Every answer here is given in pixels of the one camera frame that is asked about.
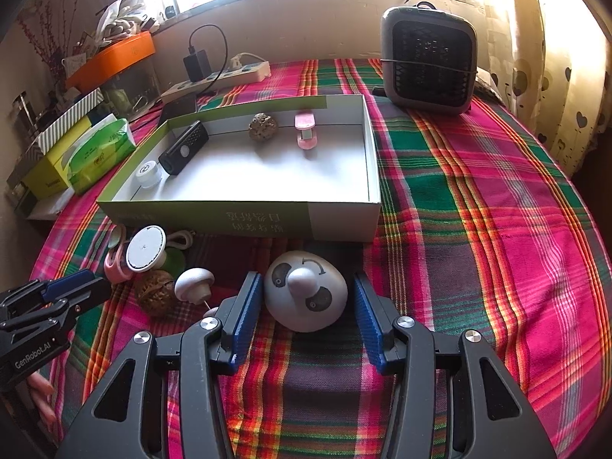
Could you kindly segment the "person's left hand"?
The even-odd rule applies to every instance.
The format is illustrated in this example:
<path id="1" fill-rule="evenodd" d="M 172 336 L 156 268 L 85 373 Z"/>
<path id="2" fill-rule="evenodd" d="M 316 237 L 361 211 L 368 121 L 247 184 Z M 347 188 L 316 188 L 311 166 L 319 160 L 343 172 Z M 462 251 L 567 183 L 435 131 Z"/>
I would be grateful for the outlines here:
<path id="1" fill-rule="evenodd" d="M 51 398 L 54 395 L 54 386 L 44 376 L 34 372 L 26 379 L 30 398 L 41 415 L 44 424 L 51 428 L 57 422 L 57 417 Z"/>

